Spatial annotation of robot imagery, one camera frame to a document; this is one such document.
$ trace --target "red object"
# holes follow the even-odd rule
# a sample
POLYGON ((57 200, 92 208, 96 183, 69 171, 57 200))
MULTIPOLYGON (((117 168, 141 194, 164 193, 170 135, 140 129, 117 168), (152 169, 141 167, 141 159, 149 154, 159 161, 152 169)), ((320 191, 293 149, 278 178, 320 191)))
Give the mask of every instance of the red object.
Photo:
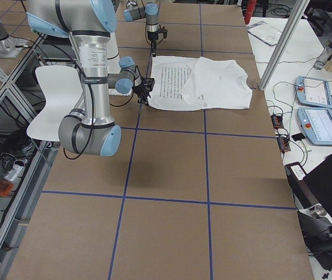
POLYGON ((249 3, 247 4, 247 10, 245 13, 245 24, 249 24, 251 16, 253 15, 253 12, 255 10, 256 3, 257 0, 249 0, 249 3))

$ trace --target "sticker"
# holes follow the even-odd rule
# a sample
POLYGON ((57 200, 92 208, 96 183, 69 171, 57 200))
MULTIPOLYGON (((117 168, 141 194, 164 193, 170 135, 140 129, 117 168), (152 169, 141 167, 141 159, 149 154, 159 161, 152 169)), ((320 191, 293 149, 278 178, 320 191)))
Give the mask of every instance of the sticker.
POLYGON ((303 172, 302 168, 299 165, 291 166, 291 169, 294 172, 294 175, 297 177, 299 181, 302 181, 303 178, 306 176, 305 172, 303 172))
POLYGON ((79 47, 80 61, 83 68, 107 67, 106 48, 102 47, 79 47))

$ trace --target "tablet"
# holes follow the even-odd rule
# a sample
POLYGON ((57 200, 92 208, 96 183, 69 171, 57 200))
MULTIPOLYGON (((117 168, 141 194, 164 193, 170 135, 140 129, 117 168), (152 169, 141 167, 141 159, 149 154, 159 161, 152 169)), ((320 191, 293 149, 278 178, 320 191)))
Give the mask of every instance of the tablet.
POLYGON ((297 110, 300 126, 312 145, 332 146, 332 110, 303 107, 297 110))
POLYGON ((295 84, 296 98, 300 104, 332 109, 332 99, 327 80, 298 76, 295 84))

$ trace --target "white desk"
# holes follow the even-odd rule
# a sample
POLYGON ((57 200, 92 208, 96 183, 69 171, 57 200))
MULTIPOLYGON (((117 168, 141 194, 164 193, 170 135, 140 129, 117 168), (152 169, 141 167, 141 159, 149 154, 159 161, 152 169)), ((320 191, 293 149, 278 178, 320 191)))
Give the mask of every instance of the white desk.
MULTIPOLYGON (((259 21, 265 21, 268 24, 276 27, 278 30, 282 30, 286 25, 286 19, 274 19, 274 18, 258 18, 253 17, 250 21, 250 24, 257 23, 259 21)), ((256 58, 257 67, 259 75, 262 76, 265 68, 267 67, 267 63, 261 62, 268 62, 271 58, 272 52, 274 51, 275 47, 270 47, 264 44, 259 39, 255 38, 252 35, 249 35, 251 47, 253 48, 253 52, 256 58)), ((295 79, 297 76, 309 76, 315 78, 322 78, 328 81, 332 80, 332 72, 327 72, 325 70, 315 70, 312 68, 316 58, 321 54, 323 51, 323 46, 320 44, 319 40, 317 39, 315 33, 313 32, 312 28, 308 24, 307 20, 301 20, 292 36, 280 62, 282 61, 308 61, 308 62, 297 62, 297 63, 287 63, 283 62, 278 64, 276 71, 274 72, 266 90, 265 90, 265 97, 268 102, 268 105, 271 106, 273 103, 276 106, 281 107, 284 112, 291 111, 291 108, 286 104, 278 102, 274 98, 274 92, 276 98, 280 101, 285 103, 293 104, 293 113, 284 114, 284 126, 290 132, 291 135, 302 132, 302 129, 297 121, 296 116, 296 109, 300 107, 300 105, 295 100, 295 90, 294 85, 290 85, 288 83, 279 83, 278 82, 289 82, 295 83, 295 79)), ((329 83, 330 90, 332 94, 332 82, 329 83)), ((275 113, 280 113, 280 110, 275 108, 275 113)), ((308 152, 308 160, 304 165, 304 169, 306 172, 310 172, 314 169, 320 162, 322 162, 326 156, 332 153, 332 147, 326 146, 313 146, 310 142, 306 139, 303 140, 306 144, 306 147, 310 152, 308 152)), ((301 161, 303 157, 303 153, 299 147, 294 144, 290 144, 291 152, 285 154, 283 163, 288 164, 292 162, 301 161)), ((315 279, 321 279, 321 277, 326 273, 324 269, 320 266, 320 264, 316 261, 315 258, 310 258, 310 262, 312 265, 313 273, 315 279)), ((329 279, 332 279, 332 272, 329 275, 329 279)))

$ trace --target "white chair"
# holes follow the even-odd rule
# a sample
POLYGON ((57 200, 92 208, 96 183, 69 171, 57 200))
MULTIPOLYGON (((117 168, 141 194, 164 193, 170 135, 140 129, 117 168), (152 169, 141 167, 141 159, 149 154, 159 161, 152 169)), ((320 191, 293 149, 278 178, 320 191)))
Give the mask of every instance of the white chair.
POLYGON ((46 104, 28 126, 27 135, 37 140, 59 141, 60 123, 83 92, 78 73, 72 67, 46 65, 36 69, 36 78, 46 104))

